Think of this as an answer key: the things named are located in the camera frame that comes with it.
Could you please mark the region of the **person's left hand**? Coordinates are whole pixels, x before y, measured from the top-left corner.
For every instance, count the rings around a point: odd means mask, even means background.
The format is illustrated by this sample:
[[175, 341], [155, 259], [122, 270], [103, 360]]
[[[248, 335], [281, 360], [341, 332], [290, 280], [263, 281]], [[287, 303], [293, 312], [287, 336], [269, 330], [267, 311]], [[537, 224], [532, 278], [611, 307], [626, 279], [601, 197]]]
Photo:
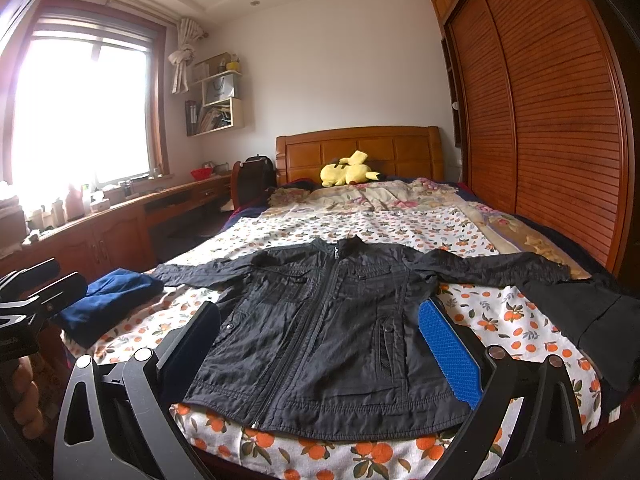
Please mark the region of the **person's left hand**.
[[28, 356], [18, 359], [12, 374], [12, 387], [17, 394], [13, 416], [27, 440], [39, 438], [44, 431], [44, 420], [39, 408], [39, 390], [34, 383], [32, 362]]

